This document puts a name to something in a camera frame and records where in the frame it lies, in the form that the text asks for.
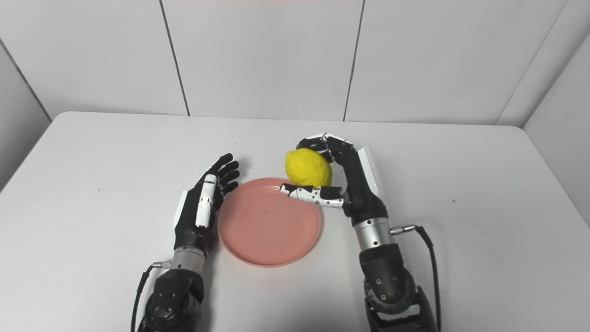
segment robotic hand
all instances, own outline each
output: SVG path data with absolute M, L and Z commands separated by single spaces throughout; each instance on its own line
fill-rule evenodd
M 355 150 L 351 142 L 329 133 L 302 139 L 297 148 L 309 148 L 328 162 L 344 169 L 348 186 L 299 187 L 283 184 L 280 191 L 301 201 L 342 208 L 350 217 L 360 244 L 360 268 L 365 274 L 365 308 L 372 332 L 438 331 L 432 310 L 421 287 L 404 268 L 399 246 L 391 234 L 414 230 L 416 226 L 391 230 L 388 212 L 379 190 L 379 175 L 369 147 Z M 418 314 L 406 314 L 417 305 Z M 404 315 L 386 320 L 379 314 Z
M 223 155 L 193 189 L 183 192 L 175 217 L 176 240 L 170 270 L 156 279 L 139 332 L 197 331 L 204 297 L 201 268 L 215 243 L 216 214 L 225 196 L 238 187 L 235 180 L 240 176 L 239 163 L 233 159 L 231 154 Z

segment silver cylinder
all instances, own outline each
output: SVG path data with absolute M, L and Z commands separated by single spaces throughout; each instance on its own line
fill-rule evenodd
M 193 246 L 178 247 L 172 257 L 171 269 L 187 269 L 201 274 L 205 253 Z
M 395 241 L 389 233 L 387 218 L 374 218 L 355 225 L 356 237 L 361 250 L 388 245 Z

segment white table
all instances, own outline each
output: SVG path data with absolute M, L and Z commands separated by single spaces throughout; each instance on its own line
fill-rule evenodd
M 226 152 L 242 182 L 284 177 L 284 154 L 324 131 L 371 146 L 392 226 L 428 230 L 444 331 L 588 330 L 590 230 L 521 129 L 104 113 L 58 116 L 0 194 L 0 330 L 128 330 L 141 273 L 171 258 L 181 190 Z M 424 244 L 398 242 L 434 303 Z M 200 331 L 369 331 L 358 252 L 330 209 L 287 266 L 217 246 Z

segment panel seam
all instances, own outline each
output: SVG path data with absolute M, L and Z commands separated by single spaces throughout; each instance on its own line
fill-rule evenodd
M 350 98 L 350 87 L 352 86 L 352 77 L 355 74 L 355 65 L 356 65 L 356 51 L 359 48 L 359 38 L 360 38 L 360 27 L 363 24 L 363 14 L 365 13 L 365 0 L 363 0 L 363 5 L 360 8 L 360 19 L 359 19 L 359 28 L 356 32 L 356 42 L 355 42 L 355 53 L 352 56 L 352 67 L 350 68 L 350 79 L 348 81 L 348 91 L 346 92 L 346 103 L 344 104 L 344 115 L 342 116 L 342 121 L 346 121 L 346 111 L 348 110 L 348 100 Z
M 160 2 L 160 9 L 162 10 L 162 18 L 164 19 L 164 26 L 166 27 L 166 34 L 168 35 L 168 41 L 170 42 L 170 50 L 172 51 L 172 58 L 174 59 L 174 66 L 176 67 L 176 74 L 178 75 L 178 83 L 181 86 L 182 92 L 182 99 L 184 100 L 185 108 L 186 108 L 186 115 L 190 116 L 191 111 L 188 108 L 188 102 L 186 101 L 186 93 L 184 90 L 184 84 L 182 84 L 182 76 L 180 68 L 178 67 L 178 60 L 176 59 L 176 51 L 174 50 L 174 43 L 172 42 L 172 35 L 170 35 L 170 27 L 168 26 L 168 19 L 166 17 L 166 11 L 164 10 L 164 3 L 162 0 L 158 0 Z

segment cable connector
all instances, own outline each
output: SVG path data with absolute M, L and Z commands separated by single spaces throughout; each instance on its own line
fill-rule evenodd
M 416 227 L 417 227 L 416 225 L 412 225 L 412 224 L 395 226 L 395 227 L 392 227 L 389 229 L 389 233 L 391 235 L 400 235 L 400 234 L 411 232 L 411 231 L 415 230 Z
M 165 262 L 154 262 L 152 263 L 152 267 L 156 268 L 156 269 L 169 269 L 172 266 L 172 262 L 171 261 L 165 261 Z

